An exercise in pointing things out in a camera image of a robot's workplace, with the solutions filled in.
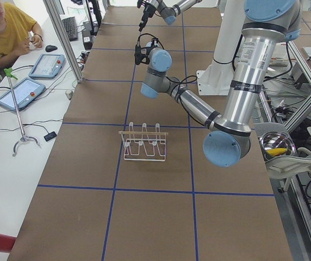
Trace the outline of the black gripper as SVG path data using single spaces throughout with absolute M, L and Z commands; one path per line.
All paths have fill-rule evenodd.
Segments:
M 141 62 L 142 63 L 150 62 L 150 53 L 155 48 L 161 48 L 161 42 L 158 38 L 152 38 L 152 40 L 148 42 L 145 47 L 141 48 Z
M 156 11 L 156 6 L 153 1 L 142 1 L 142 5 L 144 6 L 144 11 L 141 21 L 139 23 L 140 32 L 145 28 L 148 18 L 152 18 Z

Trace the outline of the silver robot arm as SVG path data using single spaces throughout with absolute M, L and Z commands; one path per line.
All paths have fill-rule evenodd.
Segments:
M 156 12 L 159 13 L 159 15 L 168 25 L 171 25 L 174 23 L 177 16 L 200 2 L 201 0 L 183 0 L 179 1 L 171 7 L 168 7 L 161 0 L 139 0 L 137 2 L 137 7 L 144 7 L 143 15 L 139 23 L 139 32 L 142 32 L 142 30 L 146 27 L 148 19 L 152 18 Z
M 147 65 L 141 93 L 149 98 L 169 94 L 195 121 L 208 128 L 204 155 L 220 167 L 235 165 L 249 152 L 249 121 L 274 49 L 279 42 L 294 40 L 300 33 L 301 1 L 246 1 L 243 10 L 244 42 L 223 113 L 196 96 L 183 81 L 167 76 L 172 58 L 157 38 L 146 47 L 135 45 L 135 63 Z

